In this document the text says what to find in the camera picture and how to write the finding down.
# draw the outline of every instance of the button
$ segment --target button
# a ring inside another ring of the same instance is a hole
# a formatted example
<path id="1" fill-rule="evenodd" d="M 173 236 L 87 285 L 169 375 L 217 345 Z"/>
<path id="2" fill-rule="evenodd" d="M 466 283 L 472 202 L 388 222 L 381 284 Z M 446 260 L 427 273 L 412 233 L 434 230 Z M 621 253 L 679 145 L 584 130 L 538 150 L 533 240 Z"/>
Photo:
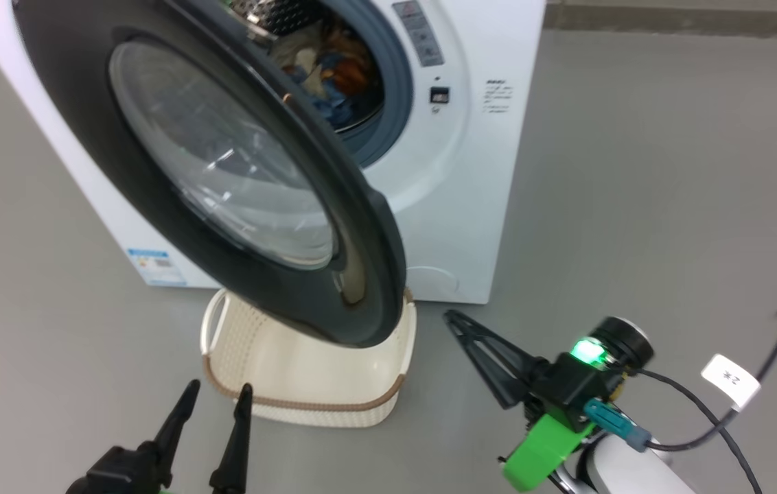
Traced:
<path id="1" fill-rule="evenodd" d="M 432 103 L 449 103 L 449 88 L 432 87 Z"/>
<path id="2" fill-rule="evenodd" d="M 410 29 L 410 37 L 413 39 L 414 45 L 420 45 L 434 40 L 434 34 L 429 28 Z"/>
<path id="3" fill-rule="evenodd" d="M 428 24 L 428 19 L 426 19 L 426 16 L 410 16 L 410 18 L 404 18 L 402 20 L 404 22 L 404 28 L 409 32 L 413 31 L 415 29 L 429 29 L 430 26 Z"/>
<path id="4" fill-rule="evenodd" d="M 422 13 L 419 2 L 398 2 L 392 6 L 395 7 L 395 12 L 401 16 L 414 16 Z"/>

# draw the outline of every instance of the laundry basket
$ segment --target laundry basket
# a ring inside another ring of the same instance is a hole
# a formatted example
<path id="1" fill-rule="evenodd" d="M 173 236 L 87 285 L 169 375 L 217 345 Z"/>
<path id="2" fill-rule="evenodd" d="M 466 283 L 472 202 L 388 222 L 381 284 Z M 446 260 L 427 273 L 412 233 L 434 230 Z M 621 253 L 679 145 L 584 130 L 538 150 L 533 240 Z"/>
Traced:
<path id="1" fill-rule="evenodd" d="M 254 387 L 253 413 L 322 427 L 370 427 L 394 409 L 416 340 L 416 306 L 388 340 L 353 349 L 316 340 L 272 319 L 226 290 L 203 317 L 200 347 L 207 379 L 236 398 Z"/>

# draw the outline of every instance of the door glass window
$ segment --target door glass window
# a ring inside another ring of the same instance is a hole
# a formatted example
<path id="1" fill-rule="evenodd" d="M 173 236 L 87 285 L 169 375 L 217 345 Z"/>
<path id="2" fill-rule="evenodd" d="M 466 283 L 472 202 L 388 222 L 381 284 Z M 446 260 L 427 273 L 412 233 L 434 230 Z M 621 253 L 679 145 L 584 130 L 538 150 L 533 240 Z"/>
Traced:
<path id="1" fill-rule="evenodd" d="M 108 72 L 129 126 L 198 215 L 286 266 L 326 265 L 335 237 L 309 181 L 212 78 L 141 41 L 119 45 Z"/>

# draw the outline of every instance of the sticker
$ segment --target sticker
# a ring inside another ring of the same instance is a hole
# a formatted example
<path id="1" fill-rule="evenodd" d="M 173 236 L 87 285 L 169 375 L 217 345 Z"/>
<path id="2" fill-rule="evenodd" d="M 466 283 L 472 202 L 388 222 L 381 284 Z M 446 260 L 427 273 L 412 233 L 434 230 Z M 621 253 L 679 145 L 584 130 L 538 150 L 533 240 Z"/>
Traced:
<path id="1" fill-rule="evenodd" d="M 162 250 L 127 250 L 129 259 L 138 269 L 141 278 L 148 285 L 162 287 L 185 287 L 187 282 L 181 276 L 181 271 L 169 258 L 169 253 Z"/>
<path id="2" fill-rule="evenodd" d="M 484 113 L 507 113 L 511 110 L 513 86 L 505 79 L 489 79 L 483 91 Z"/>
<path id="3" fill-rule="evenodd" d="M 742 410 L 761 388 L 760 382 L 747 370 L 737 366 L 732 360 L 716 353 L 701 373 L 703 379 L 724 391 L 734 401 L 734 410 Z"/>
<path id="4" fill-rule="evenodd" d="M 422 12 L 419 2 L 392 3 L 392 7 L 400 16 L 404 29 L 413 41 L 416 54 L 419 56 L 419 65 L 433 67 L 443 65 L 443 52 L 438 45 L 438 38 L 434 37 L 432 26 L 428 24 L 426 13 Z"/>

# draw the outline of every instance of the washing machine door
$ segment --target washing machine door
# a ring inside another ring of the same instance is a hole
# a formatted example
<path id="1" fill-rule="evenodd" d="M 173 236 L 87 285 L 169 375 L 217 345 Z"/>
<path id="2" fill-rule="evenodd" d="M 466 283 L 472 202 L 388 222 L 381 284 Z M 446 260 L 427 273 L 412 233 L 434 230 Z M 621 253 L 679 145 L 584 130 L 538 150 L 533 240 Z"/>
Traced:
<path id="1" fill-rule="evenodd" d="M 220 0 L 20 0 L 15 15 L 78 140 L 193 262 L 317 338 L 391 334 L 406 266 L 388 203 Z"/>

